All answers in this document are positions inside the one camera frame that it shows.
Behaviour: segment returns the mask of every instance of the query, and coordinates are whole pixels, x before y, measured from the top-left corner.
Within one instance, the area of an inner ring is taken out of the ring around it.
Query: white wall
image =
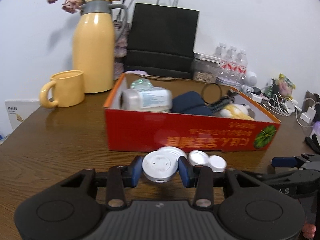
[[[0,0],[2,135],[12,131],[5,100],[37,99],[51,74],[72,68],[79,15],[62,11],[61,3]],[[219,42],[234,45],[247,51],[258,86],[281,72],[297,85],[299,102],[306,90],[320,92],[319,0],[180,0],[179,7],[200,10],[196,51],[212,54]]]

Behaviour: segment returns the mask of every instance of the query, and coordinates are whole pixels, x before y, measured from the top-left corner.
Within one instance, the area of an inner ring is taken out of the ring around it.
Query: yellow thermos
[[[112,89],[115,41],[124,31],[127,8],[119,0],[86,0],[73,36],[73,69],[84,72],[85,93]],[[124,9],[123,24],[115,37],[111,9]]]

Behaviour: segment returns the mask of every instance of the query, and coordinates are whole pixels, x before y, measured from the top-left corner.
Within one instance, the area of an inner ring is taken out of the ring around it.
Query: mug
[[[41,106],[45,108],[75,106],[84,100],[83,71],[69,70],[56,73],[50,77],[40,92]],[[48,100],[48,92],[52,89],[54,101]]]

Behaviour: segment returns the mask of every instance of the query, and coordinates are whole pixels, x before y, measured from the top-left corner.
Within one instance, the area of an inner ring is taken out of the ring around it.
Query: wood grain surface
[[[117,164],[129,164],[135,155],[146,154],[108,150],[102,111],[107,95],[107,92],[86,95],[84,102],[67,108],[39,108],[0,146],[1,240],[20,239],[13,214],[26,198],[83,168],[106,171]],[[313,153],[303,143],[308,131],[302,130],[295,116],[280,117],[280,120],[280,130],[267,151],[208,154],[222,156],[228,167],[267,172],[275,156]],[[104,189],[100,189],[99,202],[103,202],[104,194]],[[191,200],[193,194],[194,189],[182,187],[178,175],[164,184],[153,183],[142,176],[137,188],[126,189],[128,200]],[[215,190],[215,203],[222,200],[221,190]]]

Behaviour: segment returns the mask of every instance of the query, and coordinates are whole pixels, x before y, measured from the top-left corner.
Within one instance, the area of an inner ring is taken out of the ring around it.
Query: open box
[[[104,111],[109,149],[114,151],[150,152],[162,146],[192,150],[255,151],[269,147],[280,121],[261,105],[240,93],[235,104],[246,104],[254,112],[254,121],[191,114],[127,111],[121,109],[121,94],[141,76],[122,74],[109,94]],[[205,83],[161,77],[148,78],[155,87],[169,89],[172,97],[188,91],[201,93]],[[224,94],[228,86],[221,86]],[[207,102],[217,101],[220,90],[208,86]]]

